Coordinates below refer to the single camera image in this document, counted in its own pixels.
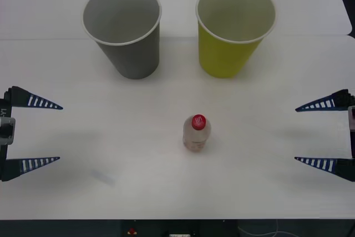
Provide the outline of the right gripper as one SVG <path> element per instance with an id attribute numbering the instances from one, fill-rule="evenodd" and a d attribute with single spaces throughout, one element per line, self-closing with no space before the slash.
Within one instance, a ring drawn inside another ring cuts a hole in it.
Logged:
<path id="1" fill-rule="evenodd" d="M 304 104 L 296 108 L 295 111 L 347 111 L 351 106 L 354 106 L 354 96 L 349 92 L 348 89 L 342 89 L 326 97 Z M 355 182 L 355 137 L 351 137 L 350 139 L 351 154 L 353 159 L 306 157 L 294 157 L 294 159 L 313 168 L 331 173 L 347 181 Z"/>

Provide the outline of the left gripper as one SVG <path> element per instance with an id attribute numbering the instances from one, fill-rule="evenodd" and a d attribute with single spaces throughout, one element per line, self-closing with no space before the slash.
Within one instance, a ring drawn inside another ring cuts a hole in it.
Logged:
<path id="1" fill-rule="evenodd" d="M 10 181 L 60 159 L 60 157 L 48 157 L 6 160 L 7 147 L 12 144 L 12 107 L 63 110 L 59 104 L 21 87 L 8 88 L 4 93 L 4 99 L 1 99 L 1 181 Z"/>

